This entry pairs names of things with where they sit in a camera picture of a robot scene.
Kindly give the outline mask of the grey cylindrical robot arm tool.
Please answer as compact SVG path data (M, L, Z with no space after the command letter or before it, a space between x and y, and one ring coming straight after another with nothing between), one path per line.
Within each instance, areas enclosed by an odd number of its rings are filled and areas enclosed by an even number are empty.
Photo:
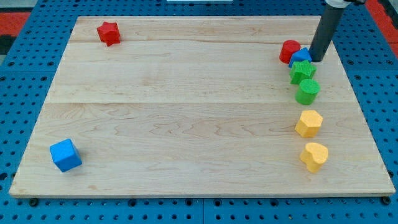
M350 4L363 5L366 0L326 0L325 2L325 10L308 50L313 62L323 60L345 9Z

